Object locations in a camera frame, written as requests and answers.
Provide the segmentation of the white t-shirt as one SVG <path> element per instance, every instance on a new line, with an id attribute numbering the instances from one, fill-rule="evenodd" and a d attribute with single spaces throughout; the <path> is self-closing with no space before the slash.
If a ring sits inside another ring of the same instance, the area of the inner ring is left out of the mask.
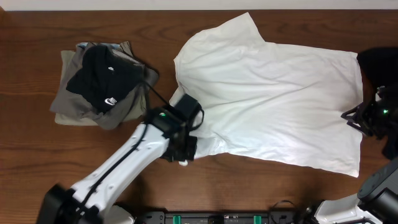
<path id="1" fill-rule="evenodd" d="M 341 115 L 363 101 L 354 52 L 265 41 L 249 14 L 191 37 L 178 87 L 203 108 L 196 158 L 229 153 L 352 177 L 362 135 Z"/>

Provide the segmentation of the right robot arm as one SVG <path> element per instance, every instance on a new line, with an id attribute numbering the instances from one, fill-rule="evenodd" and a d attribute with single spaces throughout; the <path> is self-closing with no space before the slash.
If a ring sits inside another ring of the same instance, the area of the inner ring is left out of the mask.
<path id="1" fill-rule="evenodd" d="M 371 100 L 341 117 L 367 136 L 386 136 L 382 153 L 390 162 L 369 176 L 356 194 L 308 207 L 303 222 L 397 223 L 397 102 Z"/>

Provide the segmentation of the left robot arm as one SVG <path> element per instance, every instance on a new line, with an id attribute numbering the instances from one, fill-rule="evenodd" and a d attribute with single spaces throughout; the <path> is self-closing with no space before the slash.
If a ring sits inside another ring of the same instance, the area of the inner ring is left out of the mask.
<path id="1" fill-rule="evenodd" d="M 147 111 L 131 137 L 101 166 L 66 190 L 54 185 L 40 207 L 37 223 L 104 223 L 130 183 L 154 160 L 192 161 L 198 139 L 194 120 L 204 114 L 199 102 L 184 94 L 175 105 Z"/>

